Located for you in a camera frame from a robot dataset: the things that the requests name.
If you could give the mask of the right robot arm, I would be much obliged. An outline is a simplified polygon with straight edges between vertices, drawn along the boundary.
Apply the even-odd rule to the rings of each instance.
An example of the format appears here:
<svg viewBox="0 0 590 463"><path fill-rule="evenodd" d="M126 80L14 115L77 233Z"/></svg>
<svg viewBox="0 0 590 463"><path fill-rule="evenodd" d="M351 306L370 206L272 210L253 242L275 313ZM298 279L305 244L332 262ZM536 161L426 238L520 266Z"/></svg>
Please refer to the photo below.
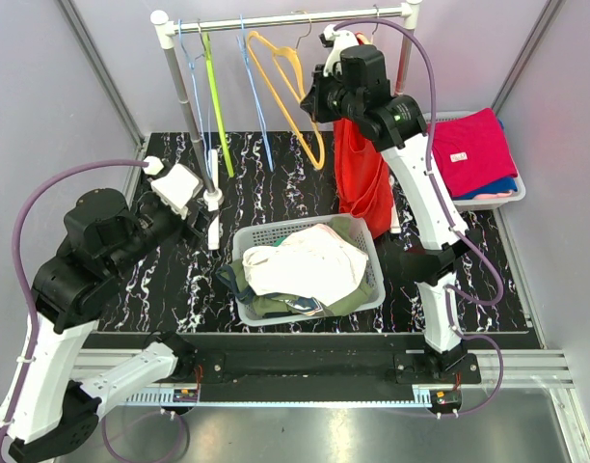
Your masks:
<svg viewBox="0 0 590 463"><path fill-rule="evenodd" d="M468 351L455 325L456 265L468 251L469 236L446 188L427 160L428 124L416 101L393 95L383 53L371 44L335 39L325 64L316 67L309 93L300 104L319 123L353 123L396 176L416 219L419 245L403 253L400 266L416 282L424 312L423 354L416 378L453 382L469 365Z"/></svg>

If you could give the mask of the olive printed tank top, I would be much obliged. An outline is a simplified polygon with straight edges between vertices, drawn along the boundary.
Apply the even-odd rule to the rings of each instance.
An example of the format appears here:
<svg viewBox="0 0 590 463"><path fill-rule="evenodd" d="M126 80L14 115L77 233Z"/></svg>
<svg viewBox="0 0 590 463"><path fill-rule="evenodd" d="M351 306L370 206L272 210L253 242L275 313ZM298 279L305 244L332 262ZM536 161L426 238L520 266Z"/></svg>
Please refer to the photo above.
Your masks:
<svg viewBox="0 0 590 463"><path fill-rule="evenodd" d="M347 242L355 246L346 234L346 225L342 220L335 219L328 226L337 231ZM274 244L254 246L278 246L285 239L286 237L280 238ZM234 259L232 262L219 267L216 271L216 277L218 281L228 288L235 300L239 299L252 304L255 313L261 317L294 313L303 314L306 317L313 315L323 315L323 317L346 316L353 313L371 294L371 287L362 279L358 289L330 306L325 306L313 298L304 298L292 294L274 293L258 296L246 281L242 258Z"/></svg>

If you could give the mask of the white wooden hanger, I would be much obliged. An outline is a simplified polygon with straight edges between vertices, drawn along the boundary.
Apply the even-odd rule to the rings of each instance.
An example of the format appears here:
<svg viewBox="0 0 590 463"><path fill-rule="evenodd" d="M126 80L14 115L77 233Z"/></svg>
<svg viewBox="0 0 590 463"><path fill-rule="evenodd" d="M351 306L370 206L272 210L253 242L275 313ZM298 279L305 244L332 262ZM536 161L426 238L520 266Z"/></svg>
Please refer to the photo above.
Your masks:
<svg viewBox="0 0 590 463"><path fill-rule="evenodd" d="M379 7L374 4L373 5L375 10L376 10L376 17L380 17L379 14ZM378 30L378 24L375 26L375 29L373 30L372 34L371 34L371 38L372 41L374 40L374 36L376 34L376 31ZM393 194L393 186L395 184L395 178L393 177L393 175L391 173L389 173L389 190L390 193ZM395 203L395 198L392 196L393 198L393 202L391 205L391 210L390 210L390 227L389 227L389 232L391 234L399 234L401 233L401 224L400 224L400 220L398 217L398 213L397 213L397 207L396 207L396 203Z"/></svg>

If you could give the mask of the lime green hanger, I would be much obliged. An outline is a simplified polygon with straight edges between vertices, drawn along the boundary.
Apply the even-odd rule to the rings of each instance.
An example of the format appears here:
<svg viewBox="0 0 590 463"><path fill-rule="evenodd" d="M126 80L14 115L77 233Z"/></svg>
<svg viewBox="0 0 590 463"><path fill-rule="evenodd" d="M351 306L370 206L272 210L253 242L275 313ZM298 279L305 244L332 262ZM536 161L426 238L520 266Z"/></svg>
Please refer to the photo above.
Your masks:
<svg viewBox="0 0 590 463"><path fill-rule="evenodd" d="M230 155L230 150L228 146L228 139L227 133L225 130L223 113L222 113L222 105L220 101L220 96L218 92L218 85L216 79L216 72L213 62L213 55L211 49L211 41L210 35L208 32L205 32L201 27L199 28L199 34L201 37L201 43L203 47L203 52L205 56L205 64L206 64L206 72L208 77L209 83L209 90L211 94L211 100L214 108L215 120L218 128L218 134L220 139L220 144L223 152L223 157L225 161L225 165L228 172L228 177L234 177L234 168L233 163Z"/></svg>

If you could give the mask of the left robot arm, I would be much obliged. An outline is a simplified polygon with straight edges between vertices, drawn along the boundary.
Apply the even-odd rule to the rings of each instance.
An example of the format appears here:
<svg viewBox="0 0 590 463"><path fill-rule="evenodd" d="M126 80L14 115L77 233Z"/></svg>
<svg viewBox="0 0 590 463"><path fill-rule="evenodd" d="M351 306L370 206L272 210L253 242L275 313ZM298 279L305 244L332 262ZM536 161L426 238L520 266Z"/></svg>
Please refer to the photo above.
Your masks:
<svg viewBox="0 0 590 463"><path fill-rule="evenodd" d="M21 366L18 399L0 405L0 437L16 462L43 462L79 449L117 405L159 380L195 373L196 349L174 332L89 380L70 374L89 333L120 290L125 272L176 236L199 238L208 224L198 207L177 213L147 192L135 209L104 188L84 194L64 217L67 235L38 270L30 300L38 315L35 350Z"/></svg>

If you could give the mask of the pink tank top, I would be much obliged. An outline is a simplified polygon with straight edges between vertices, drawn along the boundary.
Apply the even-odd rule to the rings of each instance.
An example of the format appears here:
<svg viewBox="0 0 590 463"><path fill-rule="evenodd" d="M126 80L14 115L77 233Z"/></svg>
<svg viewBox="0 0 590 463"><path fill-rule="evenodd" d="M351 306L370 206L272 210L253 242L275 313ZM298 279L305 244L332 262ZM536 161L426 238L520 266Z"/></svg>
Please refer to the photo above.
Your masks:
<svg viewBox="0 0 590 463"><path fill-rule="evenodd" d="M242 257L256 295L292 294L325 306L358 289L367 262L367 253L326 224L296 231L278 246L254 246Z"/></svg>

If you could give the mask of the light blue wire hanger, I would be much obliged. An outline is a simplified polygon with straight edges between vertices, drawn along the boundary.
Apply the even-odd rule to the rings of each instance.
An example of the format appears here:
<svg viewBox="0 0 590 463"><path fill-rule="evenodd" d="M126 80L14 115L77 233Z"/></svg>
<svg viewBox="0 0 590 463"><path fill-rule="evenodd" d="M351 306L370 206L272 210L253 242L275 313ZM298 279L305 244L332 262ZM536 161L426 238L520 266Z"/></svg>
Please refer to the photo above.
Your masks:
<svg viewBox="0 0 590 463"><path fill-rule="evenodd" d="M197 110L197 116L198 116L198 131L199 134L201 136L201 143L202 143L202 150L203 150L203 159L204 159L204 166L205 166L205 170L208 174L208 176L210 177L210 179L213 179L212 177L212 166L211 166L211 156L210 156L210 148L207 146L205 137L204 137L204 130L203 130L203 119L202 119L202 115L201 115L201 107L199 104L199 99L198 99L198 86L197 86L197 80L196 80L196 74L195 74L195 62L196 60L192 59L185 47L184 44L184 40L183 40L183 34L182 34L182 29L181 29L181 24L182 21L179 19L177 21L177 36L178 36L178 40L179 40L179 45L181 48L181 51L184 54L185 60L186 60L186 64L187 67L189 69L189 73L191 76L191 81L192 81L192 86L193 86L193 94L194 94L194 102L196 105L196 110Z"/></svg>

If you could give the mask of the yellow hanger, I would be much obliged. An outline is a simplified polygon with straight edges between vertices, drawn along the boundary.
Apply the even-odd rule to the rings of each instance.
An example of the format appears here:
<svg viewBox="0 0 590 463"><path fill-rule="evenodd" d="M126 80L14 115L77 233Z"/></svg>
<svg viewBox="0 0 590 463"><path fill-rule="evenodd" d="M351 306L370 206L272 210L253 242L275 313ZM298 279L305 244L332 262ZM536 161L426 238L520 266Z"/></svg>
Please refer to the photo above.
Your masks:
<svg viewBox="0 0 590 463"><path fill-rule="evenodd" d="M326 148L318 123L314 123L311 119L308 119L316 142L315 147L313 147L306 140L303 130L295 121L284 98L276 88L274 79L268 74L268 71L255 53L257 48L262 48L269 54L271 63L284 87L290 93L291 98L295 103L301 103L305 96L305 77L298 48L289 45L275 45L257 30L253 30L247 34L245 44L245 50L247 51L248 56L252 59L263 84L282 113L291 133L300 144L304 155L314 170L321 171L326 164Z"/></svg>

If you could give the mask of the red tank top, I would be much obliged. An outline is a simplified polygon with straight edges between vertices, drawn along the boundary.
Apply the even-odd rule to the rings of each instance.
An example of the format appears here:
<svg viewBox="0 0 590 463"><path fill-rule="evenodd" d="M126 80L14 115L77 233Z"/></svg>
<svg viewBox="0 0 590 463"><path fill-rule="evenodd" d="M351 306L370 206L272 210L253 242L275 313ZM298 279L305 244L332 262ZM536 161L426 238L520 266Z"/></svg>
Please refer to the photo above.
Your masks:
<svg viewBox="0 0 590 463"><path fill-rule="evenodd" d="M334 122L334 153L338 212L363 219L373 238L389 232L395 202L381 154L346 119Z"/></svg>

